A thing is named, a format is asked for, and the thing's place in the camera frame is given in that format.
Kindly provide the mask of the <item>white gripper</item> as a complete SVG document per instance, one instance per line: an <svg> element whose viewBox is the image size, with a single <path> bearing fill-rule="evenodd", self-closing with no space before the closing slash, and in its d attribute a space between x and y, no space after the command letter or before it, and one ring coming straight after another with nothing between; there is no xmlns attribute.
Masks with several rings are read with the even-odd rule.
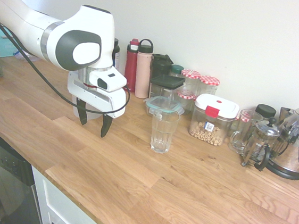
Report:
<svg viewBox="0 0 299 224"><path fill-rule="evenodd" d="M67 88L69 93L72 94L73 100L76 98L76 108L82 125L85 125L88 121L86 104L92 110L95 109L95 111L113 111L109 115L103 114L100 132L102 138L108 133L113 118L118 118L125 113L126 92L123 88L114 90L113 92L106 92L100 88L90 90L79 80L77 71L69 72Z"/></svg>

